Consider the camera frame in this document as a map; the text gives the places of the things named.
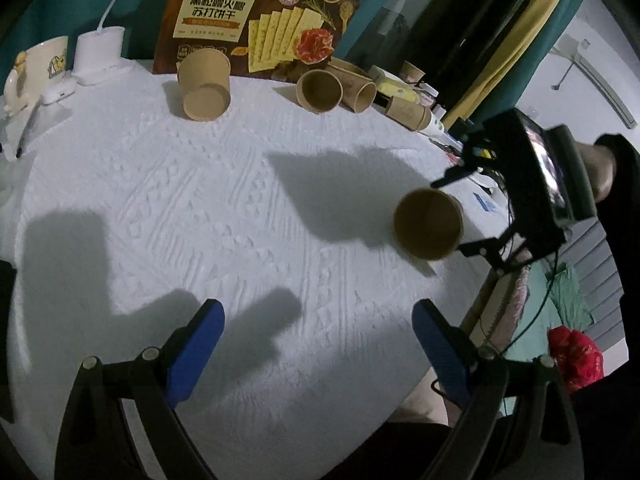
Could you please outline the person's right hand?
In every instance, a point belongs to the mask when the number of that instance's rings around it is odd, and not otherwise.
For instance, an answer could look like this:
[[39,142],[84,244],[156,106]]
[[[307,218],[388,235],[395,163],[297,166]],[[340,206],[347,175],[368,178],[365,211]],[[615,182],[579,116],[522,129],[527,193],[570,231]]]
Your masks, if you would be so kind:
[[611,150],[602,145],[577,144],[587,170],[591,191],[596,203],[608,197],[616,173],[616,161]]

